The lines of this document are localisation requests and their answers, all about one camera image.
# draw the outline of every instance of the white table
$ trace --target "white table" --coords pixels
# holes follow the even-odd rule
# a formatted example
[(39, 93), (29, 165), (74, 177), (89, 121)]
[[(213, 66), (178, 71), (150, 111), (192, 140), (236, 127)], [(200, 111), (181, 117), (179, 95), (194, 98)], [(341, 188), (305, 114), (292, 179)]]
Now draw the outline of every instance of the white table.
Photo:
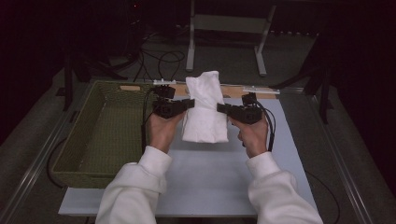
[[(295, 175), (298, 193), (316, 208), (289, 125), (278, 100), (259, 100), (276, 116), (273, 155), (278, 165)], [(225, 99), (240, 105), (240, 99)], [(251, 174), (248, 156), (237, 139), (238, 129), (228, 127), (229, 143), (198, 144), (181, 141), (181, 125), (169, 155), (174, 159), (167, 173), (167, 191), (161, 195), (158, 217), (250, 217), (256, 212), (248, 200)], [(72, 189), (64, 196), (59, 214), (95, 216), (103, 189)]]

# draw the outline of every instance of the wicker basket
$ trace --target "wicker basket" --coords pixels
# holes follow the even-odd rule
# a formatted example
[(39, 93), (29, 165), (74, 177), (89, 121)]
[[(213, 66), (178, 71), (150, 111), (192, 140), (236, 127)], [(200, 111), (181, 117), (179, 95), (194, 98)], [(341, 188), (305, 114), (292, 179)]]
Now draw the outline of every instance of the wicker basket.
[[(102, 189), (123, 164), (139, 161), (143, 103), (151, 87), (96, 81), (52, 174), (68, 187)], [(152, 100), (151, 94), (148, 112)]]

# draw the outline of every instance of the hand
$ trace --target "hand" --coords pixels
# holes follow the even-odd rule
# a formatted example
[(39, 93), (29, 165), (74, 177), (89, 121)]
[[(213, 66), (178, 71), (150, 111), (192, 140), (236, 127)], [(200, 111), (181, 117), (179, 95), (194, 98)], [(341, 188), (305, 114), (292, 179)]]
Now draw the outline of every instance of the hand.
[(242, 123), (229, 117), (230, 122), (239, 128), (238, 139), (247, 148), (247, 155), (253, 158), (267, 151), (268, 123), (262, 113), (262, 119), (254, 124)]
[(164, 119), (156, 114), (152, 114), (148, 119), (150, 146), (168, 153), (169, 147), (175, 137), (176, 126), (184, 117), (184, 113), (174, 116), (170, 119)]

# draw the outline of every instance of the white towel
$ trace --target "white towel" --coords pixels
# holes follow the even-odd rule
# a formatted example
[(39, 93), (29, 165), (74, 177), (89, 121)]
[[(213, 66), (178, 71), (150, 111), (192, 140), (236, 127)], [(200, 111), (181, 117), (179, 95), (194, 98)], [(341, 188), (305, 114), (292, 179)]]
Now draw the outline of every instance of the white towel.
[(183, 119), (183, 141), (198, 143), (228, 142), (227, 115), (217, 111), (224, 105), (219, 83), (219, 72), (204, 72), (199, 77), (186, 77), (194, 108)]

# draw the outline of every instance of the white sleeve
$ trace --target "white sleeve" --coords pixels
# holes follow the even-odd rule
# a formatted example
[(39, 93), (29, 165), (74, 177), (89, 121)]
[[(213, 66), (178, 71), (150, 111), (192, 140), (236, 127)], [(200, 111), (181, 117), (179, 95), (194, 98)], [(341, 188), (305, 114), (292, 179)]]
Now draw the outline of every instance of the white sleeve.
[(279, 169), (271, 152), (249, 159), (247, 167), (253, 175), (248, 197), (258, 212), (258, 224), (323, 223), (318, 211), (296, 192), (295, 177)]
[(164, 175), (171, 162), (167, 154), (146, 147), (139, 163), (122, 166), (105, 189), (95, 223), (156, 223), (158, 197), (166, 192)]

